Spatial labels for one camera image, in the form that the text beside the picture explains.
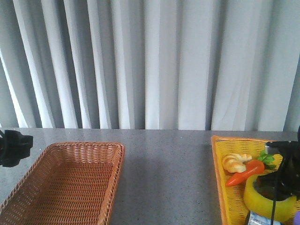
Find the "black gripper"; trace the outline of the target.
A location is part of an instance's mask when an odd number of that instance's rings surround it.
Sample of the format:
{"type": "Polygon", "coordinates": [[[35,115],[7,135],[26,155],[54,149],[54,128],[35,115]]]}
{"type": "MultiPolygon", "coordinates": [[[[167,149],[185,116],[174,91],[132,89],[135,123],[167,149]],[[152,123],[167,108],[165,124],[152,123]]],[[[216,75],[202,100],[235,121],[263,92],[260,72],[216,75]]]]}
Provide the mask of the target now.
{"type": "Polygon", "coordinates": [[[282,201],[300,196],[300,142],[293,152],[282,156],[279,168],[256,179],[256,190],[264,197],[282,201]]]}
{"type": "Polygon", "coordinates": [[[23,135],[16,130],[0,131],[0,165],[14,167],[21,159],[30,156],[33,147],[33,136],[23,135]]]}

